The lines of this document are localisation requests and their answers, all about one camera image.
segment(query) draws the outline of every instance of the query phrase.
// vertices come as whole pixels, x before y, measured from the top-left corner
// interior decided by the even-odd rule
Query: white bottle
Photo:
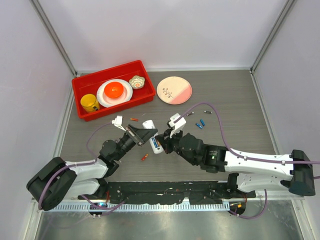
[[[144,123],[142,123],[142,126],[144,129],[155,129],[154,122],[152,120],[147,120]],[[153,137],[149,139],[151,148],[155,154],[160,154],[164,151],[164,148],[160,145],[160,143],[156,140],[155,136],[157,136],[158,133],[156,133]]]

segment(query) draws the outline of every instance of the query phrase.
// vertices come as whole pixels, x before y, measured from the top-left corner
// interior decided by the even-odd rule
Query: blue label
[[[155,139],[154,137],[152,137],[151,139],[152,139],[152,142],[153,142],[155,148],[158,148],[159,146],[158,146],[158,144],[157,144],[156,139]]]

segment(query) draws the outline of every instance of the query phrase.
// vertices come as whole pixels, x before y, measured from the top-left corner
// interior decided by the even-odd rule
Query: white panel
[[[303,150],[312,161],[320,160],[319,9],[318,0],[298,0],[256,72],[281,153]],[[320,166],[314,165],[313,170],[320,175]],[[315,188],[317,195],[306,201],[316,226],[319,180]]]
[[[286,0],[40,0],[78,71],[251,67]]]
[[[27,0],[0,1],[0,233],[20,239],[26,184],[53,155],[72,76]]]

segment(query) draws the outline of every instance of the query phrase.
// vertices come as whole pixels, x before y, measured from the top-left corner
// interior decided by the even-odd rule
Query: red tray
[[[86,94],[93,94],[96,96],[98,88],[105,81],[111,79],[123,79],[129,82],[129,80],[135,75],[144,77],[145,82],[143,88],[133,90],[133,95],[130,101],[111,107],[104,107],[100,105],[100,110],[89,113],[82,108],[80,104],[81,98]],[[145,104],[152,101],[156,95],[156,90],[146,72],[143,63],[140,60],[115,66],[85,76],[76,77],[72,80],[72,88],[78,116],[85,121],[91,121],[109,114],[114,114],[125,109]]]

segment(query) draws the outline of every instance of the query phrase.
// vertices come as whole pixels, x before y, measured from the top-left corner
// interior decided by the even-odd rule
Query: cup
[[[80,104],[87,113],[92,113],[100,109],[99,102],[93,94],[84,95],[80,100]]]

